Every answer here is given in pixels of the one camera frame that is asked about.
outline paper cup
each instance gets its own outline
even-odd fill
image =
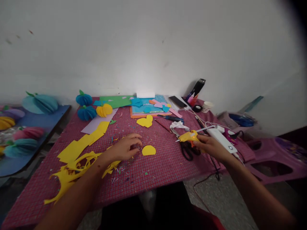
[[[211,102],[204,102],[203,106],[202,106],[202,112],[203,113],[207,113],[212,107],[214,107],[214,104]]]

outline smartphone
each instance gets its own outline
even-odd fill
[[[171,96],[171,97],[169,97],[169,99],[171,99],[181,109],[187,107],[187,105],[185,103],[183,103],[181,100],[179,100],[175,96]]]

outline black scissors handle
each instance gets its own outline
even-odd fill
[[[180,146],[181,146],[182,155],[188,161],[193,160],[193,154],[192,153],[194,153],[197,156],[199,156],[201,154],[197,149],[192,148],[192,146],[189,142],[180,142]]]

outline pink stool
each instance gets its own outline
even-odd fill
[[[263,184],[307,177],[307,151],[302,147],[278,137],[255,139],[247,142],[247,144],[254,150],[256,159],[247,162],[245,166]],[[269,165],[275,176],[269,177],[256,170],[252,164],[257,163]],[[279,175],[277,170],[278,163],[288,166],[292,169],[292,172]]]

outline pink checkered tablecloth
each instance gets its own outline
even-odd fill
[[[183,115],[185,125],[190,129],[200,128],[195,115],[187,111],[180,111],[179,113]],[[217,122],[217,118],[211,112],[207,114],[200,112],[198,115],[204,121]],[[156,119],[159,119],[159,122],[166,127],[171,124],[171,121],[164,118]],[[117,122],[109,125],[106,134],[93,145],[88,146],[82,154],[91,151],[95,153],[103,152],[109,146],[118,142],[112,142],[112,137],[120,140],[129,133],[139,133],[143,137],[143,145],[154,146],[157,153],[153,156],[138,154],[134,157],[134,160],[120,163],[119,167],[124,169],[123,173],[119,174],[114,171],[112,174],[107,174],[102,180],[92,209],[102,208],[156,187],[215,172],[207,154],[194,156],[193,161],[187,161],[182,156],[180,144],[175,142],[177,138],[174,134],[169,133],[154,120],[153,125],[149,128],[138,125],[136,119],[130,118],[129,107],[119,108],[113,120],[117,120]],[[53,204],[44,205],[43,201],[55,197],[60,188],[57,178],[49,179],[51,174],[57,172],[64,165],[64,163],[59,162],[57,155],[71,141],[79,140],[84,135],[81,130],[88,123],[89,121],[81,121],[77,113],[72,117],[70,123],[16,200],[3,222],[2,229],[35,225],[52,207]],[[184,130],[177,130],[179,134],[184,133]],[[246,161],[255,158],[253,151],[243,141],[240,141],[236,148],[244,155]]]

